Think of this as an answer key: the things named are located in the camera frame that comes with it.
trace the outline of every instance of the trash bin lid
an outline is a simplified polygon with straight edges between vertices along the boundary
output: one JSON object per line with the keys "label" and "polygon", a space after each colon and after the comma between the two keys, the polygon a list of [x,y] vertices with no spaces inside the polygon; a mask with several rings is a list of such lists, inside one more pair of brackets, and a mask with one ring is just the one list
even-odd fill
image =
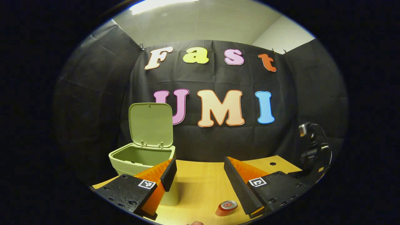
{"label": "trash bin lid", "polygon": [[166,103],[134,103],[129,107],[129,129],[132,141],[148,147],[169,147],[174,141],[172,109]]}

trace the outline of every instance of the wooden table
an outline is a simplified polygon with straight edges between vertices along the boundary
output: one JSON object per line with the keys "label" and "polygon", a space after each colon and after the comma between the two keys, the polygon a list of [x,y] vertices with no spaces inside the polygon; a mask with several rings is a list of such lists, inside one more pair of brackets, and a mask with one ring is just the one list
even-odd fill
{"label": "wooden table", "polygon": [[[244,162],[268,173],[301,171],[279,156]],[[248,215],[244,214],[240,201],[226,176],[224,163],[176,160],[176,166],[178,171],[175,179],[178,182],[180,202],[176,206],[159,205],[158,216],[155,220],[157,223],[186,225],[200,221],[204,225],[237,225],[251,220]],[[93,187],[98,189],[115,178],[93,185]],[[215,210],[218,205],[226,200],[236,201],[238,208],[228,216],[216,216]]]}

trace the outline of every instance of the green trash bin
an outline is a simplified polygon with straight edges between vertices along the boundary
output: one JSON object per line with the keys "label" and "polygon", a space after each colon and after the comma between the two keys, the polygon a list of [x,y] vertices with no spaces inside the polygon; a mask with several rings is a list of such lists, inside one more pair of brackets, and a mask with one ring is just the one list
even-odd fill
{"label": "green trash bin", "polygon": [[[166,103],[135,103],[129,107],[129,129],[133,143],[108,154],[118,175],[136,175],[148,168],[176,158],[172,145],[172,109]],[[175,176],[160,204],[177,205],[179,192]]]}

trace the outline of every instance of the ceiling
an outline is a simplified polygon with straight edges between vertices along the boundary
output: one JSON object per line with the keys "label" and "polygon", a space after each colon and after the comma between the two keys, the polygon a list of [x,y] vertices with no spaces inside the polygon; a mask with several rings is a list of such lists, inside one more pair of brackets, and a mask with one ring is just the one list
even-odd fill
{"label": "ceiling", "polygon": [[127,9],[115,22],[138,44],[183,40],[254,41],[282,14],[252,0],[198,0],[161,6],[137,15]]}

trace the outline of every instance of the soda can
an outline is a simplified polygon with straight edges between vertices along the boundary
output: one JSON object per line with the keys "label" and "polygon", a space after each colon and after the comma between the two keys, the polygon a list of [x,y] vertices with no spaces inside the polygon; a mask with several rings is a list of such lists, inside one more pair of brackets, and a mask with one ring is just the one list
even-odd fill
{"label": "soda can", "polygon": [[217,216],[223,217],[231,214],[238,207],[238,203],[235,201],[225,201],[218,205],[215,214]]}

